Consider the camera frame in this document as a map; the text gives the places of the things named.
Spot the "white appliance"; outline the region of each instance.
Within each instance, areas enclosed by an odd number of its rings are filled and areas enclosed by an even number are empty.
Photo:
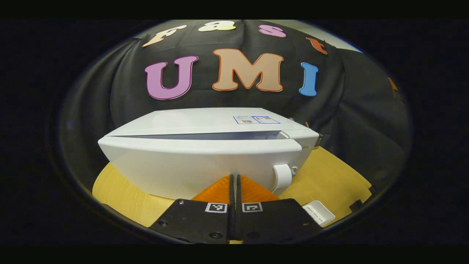
[[[262,108],[154,111],[98,141],[142,191],[192,199],[228,174],[241,174],[280,195],[320,135]]]

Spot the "pink letter u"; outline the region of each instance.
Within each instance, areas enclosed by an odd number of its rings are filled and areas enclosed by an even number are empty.
[[[187,56],[174,61],[179,65],[179,81],[173,88],[165,88],[162,83],[162,71],[168,63],[160,62],[146,67],[148,94],[158,100],[168,100],[187,93],[192,81],[192,64],[198,59],[197,56]]]

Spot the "wooden table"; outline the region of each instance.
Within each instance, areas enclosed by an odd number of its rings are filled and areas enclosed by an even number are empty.
[[[358,172],[319,147],[311,152],[293,178],[292,185],[279,198],[293,198],[302,206],[314,200],[321,201],[335,215],[332,224],[351,213],[351,204],[357,200],[365,202],[371,196],[370,186]],[[174,202],[144,193],[111,163],[99,174],[92,194],[101,203],[146,227],[151,226]]]

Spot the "black cloth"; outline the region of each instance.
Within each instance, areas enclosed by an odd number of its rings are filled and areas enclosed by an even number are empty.
[[[233,20],[236,29],[200,32],[210,20],[197,20],[164,40],[147,47],[154,34],[169,29],[157,26],[151,34],[134,37],[99,58],[71,88],[60,119],[60,140],[65,159],[90,190],[108,163],[97,141],[105,134],[155,110],[206,107],[260,107],[324,135],[321,146],[357,170],[378,189],[399,175],[411,147],[411,125],[407,102],[393,91],[389,77],[397,81],[371,58],[357,51],[336,48],[321,39],[327,55],[317,51],[303,32],[259,20]],[[287,35],[278,38],[259,32],[259,25],[281,28]],[[215,49],[241,50],[251,63],[263,53],[284,58],[280,66],[281,92],[256,88],[216,91],[219,57]],[[178,83],[174,60],[198,56],[193,64],[192,84],[183,96],[156,100],[147,92],[145,68],[167,62],[162,84]],[[319,69],[317,95],[303,96],[302,62]]]

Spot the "barcode sticker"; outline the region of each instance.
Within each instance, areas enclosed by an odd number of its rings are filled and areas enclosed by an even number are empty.
[[[277,122],[273,118],[268,116],[253,116],[252,118],[261,124],[280,124],[280,122]]]
[[[233,118],[238,124],[258,124],[252,116],[234,116]]]

